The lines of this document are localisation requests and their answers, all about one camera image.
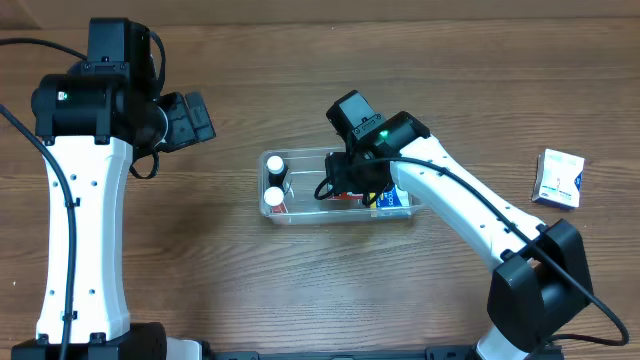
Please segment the red Panadol box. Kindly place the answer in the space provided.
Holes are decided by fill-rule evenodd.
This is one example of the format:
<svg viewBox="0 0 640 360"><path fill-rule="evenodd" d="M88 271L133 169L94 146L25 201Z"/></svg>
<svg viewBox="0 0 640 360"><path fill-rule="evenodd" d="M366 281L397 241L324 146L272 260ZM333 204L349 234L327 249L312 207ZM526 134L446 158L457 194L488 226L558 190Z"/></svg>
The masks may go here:
<svg viewBox="0 0 640 360"><path fill-rule="evenodd" d="M328 197L328 200L361 202L363 200L363 195L354 194L352 192L344 192L340 194L331 195L330 197Z"/></svg>

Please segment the blue yellow VapoDrops box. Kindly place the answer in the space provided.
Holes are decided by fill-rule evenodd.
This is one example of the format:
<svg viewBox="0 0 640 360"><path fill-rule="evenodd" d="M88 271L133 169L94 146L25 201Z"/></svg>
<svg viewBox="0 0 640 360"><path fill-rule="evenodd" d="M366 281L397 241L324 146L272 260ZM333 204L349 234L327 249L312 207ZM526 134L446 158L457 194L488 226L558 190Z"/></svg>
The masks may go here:
<svg viewBox="0 0 640 360"><path fill-rule="evenodd" d="M397 186L391 187L388 191L381 193L370 205L370 208L404 208L411 206L411 197L408 192L399 189Z"/></svg>

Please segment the clear plastic container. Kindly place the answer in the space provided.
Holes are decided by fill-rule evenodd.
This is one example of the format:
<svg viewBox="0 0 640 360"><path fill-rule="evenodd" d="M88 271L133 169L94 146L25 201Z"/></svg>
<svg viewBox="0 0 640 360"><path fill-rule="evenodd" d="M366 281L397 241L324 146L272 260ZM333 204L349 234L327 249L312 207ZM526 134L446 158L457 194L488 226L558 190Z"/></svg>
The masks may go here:
<svg viewBox="0 0 640 360"><path fill-rule="evenodd" d="M335 201L328 198L317 200L314 193L325 178L325 157L338 150L337 147L328 147L263 152L257 166L259 208L262 215L278 225L324 225L410 218L424 208L424 205L411 195L410 207L387 209L366 207L362 201ZM270 187L266 161L273 155L280 156L288 166L283 189L287 208L284 214L272 213L263 200L265 190Z"/></svg>

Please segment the black bottle white cap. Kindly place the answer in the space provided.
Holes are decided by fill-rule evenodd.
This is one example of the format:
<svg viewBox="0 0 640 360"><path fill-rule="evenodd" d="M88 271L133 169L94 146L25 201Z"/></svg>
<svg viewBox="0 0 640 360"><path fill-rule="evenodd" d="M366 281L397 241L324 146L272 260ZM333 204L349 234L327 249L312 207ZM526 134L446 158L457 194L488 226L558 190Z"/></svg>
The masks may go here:
<svg viewBox="0 0 640 360"><path fill-rule="evenodd" d="M268 170L269 186L283 190L288 172L288 166L284 160L278 155L270 156L266 161L266 168Z"/></svg>

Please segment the orange bottle white cap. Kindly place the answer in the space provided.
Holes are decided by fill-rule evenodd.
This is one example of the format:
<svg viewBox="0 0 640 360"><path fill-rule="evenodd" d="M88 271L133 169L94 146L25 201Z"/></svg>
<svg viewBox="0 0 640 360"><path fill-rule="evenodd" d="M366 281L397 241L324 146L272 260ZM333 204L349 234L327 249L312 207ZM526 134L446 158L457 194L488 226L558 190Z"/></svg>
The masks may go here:
<svg viewBox="0 0 640 360"><path fill-rule="evenodd" d="M287 212L284 203L285 193L280 187L269 187L263 194L263 200L272 213L284 214Z"/></svg>

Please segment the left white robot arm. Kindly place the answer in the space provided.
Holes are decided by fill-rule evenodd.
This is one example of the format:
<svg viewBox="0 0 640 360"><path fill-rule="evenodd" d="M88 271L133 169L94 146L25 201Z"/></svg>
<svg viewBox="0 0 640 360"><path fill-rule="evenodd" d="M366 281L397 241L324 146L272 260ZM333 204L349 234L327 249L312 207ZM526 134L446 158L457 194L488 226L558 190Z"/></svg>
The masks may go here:
<svg viewBox="0 0 640 360"><path fill-rule="evenodd" d="M208 359L208 343L132 321L123 285L123 207L136 160L210 140L201 94L164 93L149 66L81 63L32 96L49 187L46 294L15 359Z"/></svg>

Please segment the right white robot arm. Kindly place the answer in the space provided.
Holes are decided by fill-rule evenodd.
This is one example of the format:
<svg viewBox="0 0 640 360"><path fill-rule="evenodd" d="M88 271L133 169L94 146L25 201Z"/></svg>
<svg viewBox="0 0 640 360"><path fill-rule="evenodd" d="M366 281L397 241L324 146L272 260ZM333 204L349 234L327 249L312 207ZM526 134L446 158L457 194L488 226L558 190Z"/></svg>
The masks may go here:
<svg viewBox="0 0 640 360"><path fill-rule="evenodd" d="M325 161L334 192L379 195L391 185L440 216L492 275L490 331L475 359L540 359L551 337L589 303L582 236L564 219L552 225L509 204L462 168L429 129L402 111L326 114L345 143Z"/></svg>

